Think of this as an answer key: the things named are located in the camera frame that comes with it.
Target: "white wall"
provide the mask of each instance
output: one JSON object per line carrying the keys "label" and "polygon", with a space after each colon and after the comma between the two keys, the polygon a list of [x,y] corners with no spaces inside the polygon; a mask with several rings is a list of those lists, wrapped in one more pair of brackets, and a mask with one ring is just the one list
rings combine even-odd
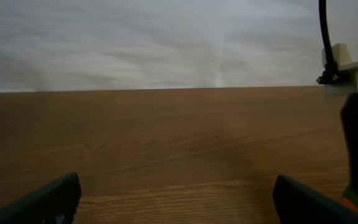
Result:
{"label": "white wall", "polygon": [[[358,0],[328,0],[358,59]],[[315,85],[318,0],[0,0],[0,91]]]}

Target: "white backdrop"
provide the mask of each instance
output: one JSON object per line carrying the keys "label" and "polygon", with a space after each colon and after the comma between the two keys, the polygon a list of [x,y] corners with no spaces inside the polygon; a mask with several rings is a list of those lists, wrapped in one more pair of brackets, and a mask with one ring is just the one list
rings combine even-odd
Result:
{"label": "white backdrop", "polygon": [[[358,59],[358,0],[328,0]],[[318,0],[0,0],[0,91],[315,85]]]}

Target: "brown wooden surface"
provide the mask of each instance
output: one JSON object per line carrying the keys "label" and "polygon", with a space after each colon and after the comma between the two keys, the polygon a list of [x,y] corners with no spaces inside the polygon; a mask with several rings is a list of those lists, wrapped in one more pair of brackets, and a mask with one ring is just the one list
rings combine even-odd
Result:
{"label": "brown wooden surface", "polygon": [[278,174],[340,198],[343,103],[321,87],[0,93],[0,206],[77,171],[76,223],[278,223]]}

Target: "wooden table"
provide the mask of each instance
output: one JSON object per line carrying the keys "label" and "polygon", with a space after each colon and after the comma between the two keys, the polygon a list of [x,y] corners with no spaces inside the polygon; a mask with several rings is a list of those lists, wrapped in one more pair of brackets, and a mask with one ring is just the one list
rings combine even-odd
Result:
{"label": "wooden table", "polygon": [[0,206],[77,171],[76,223],[278,223],[278,174],[341,197],[344,100],[317,86],[0,93]]}

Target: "black cord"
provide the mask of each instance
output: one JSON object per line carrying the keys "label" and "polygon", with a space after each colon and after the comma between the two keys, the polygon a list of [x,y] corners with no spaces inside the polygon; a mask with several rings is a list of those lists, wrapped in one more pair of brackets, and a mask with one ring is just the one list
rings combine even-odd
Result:
{"label": "black cord", "polygon": [[320,28],[323,37],[324,51],[326,52],[327,65],[334,64],[334,54],[329,40],[328,23],[327,23],[327,5],[326,0],[319,0]]}

